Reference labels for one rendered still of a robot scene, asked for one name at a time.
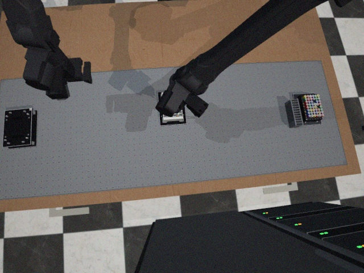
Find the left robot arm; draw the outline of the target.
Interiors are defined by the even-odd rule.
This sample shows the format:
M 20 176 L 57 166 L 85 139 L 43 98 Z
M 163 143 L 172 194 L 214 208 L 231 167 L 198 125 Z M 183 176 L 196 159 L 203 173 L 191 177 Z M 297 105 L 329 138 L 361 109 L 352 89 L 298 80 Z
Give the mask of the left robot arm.
M 328 0 L 269 0 L 210 50 L 177 69 L 156 110 L 172 117 L 186 107 L 202 116 L 208 103 L 198 95 L 227 67 L 314 7 Z

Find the white grid rack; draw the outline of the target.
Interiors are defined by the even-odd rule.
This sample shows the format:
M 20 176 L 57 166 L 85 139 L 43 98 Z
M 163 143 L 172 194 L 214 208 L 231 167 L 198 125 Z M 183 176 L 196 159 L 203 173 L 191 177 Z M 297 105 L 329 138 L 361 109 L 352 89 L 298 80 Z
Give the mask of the white grid rack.
M 183 111 L 181 110 L 179 112 L 179 116 L 176 116 L 176 113 L 173 115 L 173 117 L 168 117 L 166 115 L 163 115 L 163 121 L 164 122 L 169 122 L 169 121 L 182 121 L 183 120 Z

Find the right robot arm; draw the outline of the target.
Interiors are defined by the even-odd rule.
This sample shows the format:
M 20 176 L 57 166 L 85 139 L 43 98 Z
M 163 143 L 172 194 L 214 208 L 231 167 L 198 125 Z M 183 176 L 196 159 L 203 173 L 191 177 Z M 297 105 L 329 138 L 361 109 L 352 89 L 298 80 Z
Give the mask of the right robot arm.
M 2 0 L 6 24 L 17 44 L 27 48 L 23 72 L 25 83 L 46 91 L 55 100 L 70 97 L 67 79 L 75 78 L 75 67 L 59 48 L 59 35 L 53 29 L 41 0 Z M 63 78 L 64 76 L 64 78 Z

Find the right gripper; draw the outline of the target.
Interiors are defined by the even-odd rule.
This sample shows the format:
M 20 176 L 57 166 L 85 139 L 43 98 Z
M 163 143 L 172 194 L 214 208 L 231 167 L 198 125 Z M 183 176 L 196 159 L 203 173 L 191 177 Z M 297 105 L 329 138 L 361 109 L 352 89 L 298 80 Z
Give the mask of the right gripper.
M 67 58 L 66 55 L 64 54 L 64 60 L 63 62 L 56 66 L 55 68 L 58 68 L 60 66 L 62 66 L 65 62 L 65 59 Z M 84 67 L 83 67 L 83 74 L 81 72 L 82 69 L 82 60 L 80 57 L 76 57 L 76 58 L 67 58 L 71 64 L 75 67 L 75 78 L 70 78 L 67 79 L 67 82 L 77 82 L 77 81 L 84 81 L 87 83 L 91 83 L 92 84 L 92 77 L 91 77 L 91 62 L 86 61 L 84 62 Z

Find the black rack of coloured-cap vials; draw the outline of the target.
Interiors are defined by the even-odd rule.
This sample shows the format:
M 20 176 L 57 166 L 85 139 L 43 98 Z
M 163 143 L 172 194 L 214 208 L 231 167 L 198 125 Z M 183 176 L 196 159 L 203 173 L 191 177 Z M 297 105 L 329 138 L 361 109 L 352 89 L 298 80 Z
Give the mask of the black rack of coloured-cap vials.
M 299 104 L 300 104 L 300 109 L 301 109 L 301 115 L 302 115 L 302 119 L 303 119 L 303 122 L 312 122 L 312 121 L 320 121 L 322 120 L 322 117 L 318 117 L 318 118 L 306 118 L 306 115 L 305 115 L 305 110 L 304 110 L 304 106 L 303 106 L 303 99 L 302 99 L 302 96 L 304 95 L 315 95 L 315 94 L 301 94 L 299 95 L 297 98 L 299 99 Z

